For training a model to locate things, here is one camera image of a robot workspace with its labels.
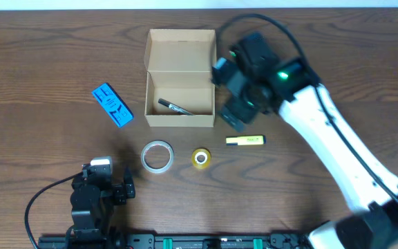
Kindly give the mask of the yellow highlighter pen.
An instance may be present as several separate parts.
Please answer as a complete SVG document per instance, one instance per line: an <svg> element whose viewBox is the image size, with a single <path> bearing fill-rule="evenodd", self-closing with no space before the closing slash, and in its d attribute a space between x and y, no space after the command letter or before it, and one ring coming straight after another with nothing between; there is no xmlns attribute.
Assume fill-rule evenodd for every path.
<svg viewBox="0 0 398 249"><path fill-rule="evenodd" d="M266 138L264 137L264 135L232 136L232 137L226 137L225 142L226 145L236 145L236 146L264 145L266 143Z"/></svg>

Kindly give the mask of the small yellow tape roll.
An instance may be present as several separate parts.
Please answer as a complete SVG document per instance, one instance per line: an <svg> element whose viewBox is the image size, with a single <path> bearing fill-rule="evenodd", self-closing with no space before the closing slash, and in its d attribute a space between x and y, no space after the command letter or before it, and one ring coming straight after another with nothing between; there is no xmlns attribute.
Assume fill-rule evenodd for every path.
<svg viewBox="0 0 398 249"><path fill-rule="evenodd" d="M211 154L205 148L196 149L192 153L191 162L196 169L206 169L210 165Z"/></svg>

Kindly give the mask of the black white marker pen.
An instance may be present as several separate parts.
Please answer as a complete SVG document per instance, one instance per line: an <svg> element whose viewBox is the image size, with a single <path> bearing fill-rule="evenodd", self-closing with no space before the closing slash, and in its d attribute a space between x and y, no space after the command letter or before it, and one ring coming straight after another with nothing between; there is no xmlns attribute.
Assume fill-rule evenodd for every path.
<svg viewBox="0 0 398 249"><path fill-rule="evenodd" d="M164 100L162 98L160 98L158 100L158 103L163 105L163 106L165 106L165 107L167 107L167 108L169 108L169 109L171 109L172 111L177 112L177 113L181 113L183 115L188 115L188 116L193 116L192 112L190 112L190 111L188 111L188 110L186 110L186 109L184 109L182 107L179 107L178 105L176 105L176 104L174 104L172 102L169 102L167 100Z"/></svg>

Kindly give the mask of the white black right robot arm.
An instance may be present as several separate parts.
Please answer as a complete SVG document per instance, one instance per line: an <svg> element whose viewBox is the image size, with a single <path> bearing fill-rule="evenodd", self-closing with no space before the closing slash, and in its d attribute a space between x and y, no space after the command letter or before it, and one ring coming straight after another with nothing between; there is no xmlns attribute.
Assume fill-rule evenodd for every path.
<svg viewBox="0 0 398 249"><path fill-rule="evenodd" d="M222 118L241 130L256 114L274 112L308 143L339 186L351 215L307 234L311 248L388 248L398 241L398 177L352 130L304 57L281 61L260 33L220 58L213 82L230 99Z"/></svg>

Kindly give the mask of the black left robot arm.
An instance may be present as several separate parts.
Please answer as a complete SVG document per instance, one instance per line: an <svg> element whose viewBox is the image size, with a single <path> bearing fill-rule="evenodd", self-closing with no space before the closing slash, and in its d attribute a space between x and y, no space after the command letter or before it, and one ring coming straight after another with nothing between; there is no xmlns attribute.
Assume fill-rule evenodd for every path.
<svg viewBox="0 0 398 249"><path fill-rule="evenodd" d="M135 198L129 169L124 170L121 183L113 183L108 165L83 165L82 175L73 179L72 188L71 215L78 241L107 240L114 207Z"/></svg>

